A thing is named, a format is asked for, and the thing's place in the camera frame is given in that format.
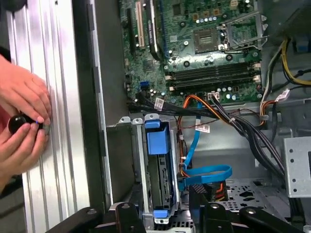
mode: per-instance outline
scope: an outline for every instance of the gray metal frame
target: gray metal frame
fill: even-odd
[[[12,61],[44,79],[53,120],[40,162],[23,174],[28,232],[89,206],[71,1],[29,0],[7,13]]]
[[[284,139],[287,193],[290,198],[311,197],[311,137]]]

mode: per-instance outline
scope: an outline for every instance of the black wire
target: black wire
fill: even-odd
[[[273,104],[272,107],[272,139],[271,143],[273,143],[275,137],[276,137],[276,131],[277,131],[277,112],[276,112],[276,102]]]

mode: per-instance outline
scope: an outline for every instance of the aluminum panel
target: aluminum panel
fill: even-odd
[[[52,101],[50,143],[23,174],[28,232],[41,233],[89,206],[70,0],[29,0],[7,13],[15,64],[47,82]]]

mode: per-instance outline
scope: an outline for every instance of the orange wire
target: orange wire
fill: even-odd
[[[220,188],[216,191],[216,193],[220,193],[223,190],[223,183],[220,183]]]

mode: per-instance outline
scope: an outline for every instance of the white label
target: white label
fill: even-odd
[[[164,104],[164,100],[157,97],[155,99],[155,107],[154,107],[154,109],[162,111],[163,104]]]
[[[200,119],[196,119],[195,120],[195,130],[203,132],[203,133],[209,133],[209,125],[200,125],[201,124],[201,120]]]
[[[290,90],[283,91],[283,93],[276,98],[276,102],[286,100],[289,94],[290,94]]]
[[[170,36],[170,42],[177,42],[178,41],[178,38],[176,35],[171,35]]]

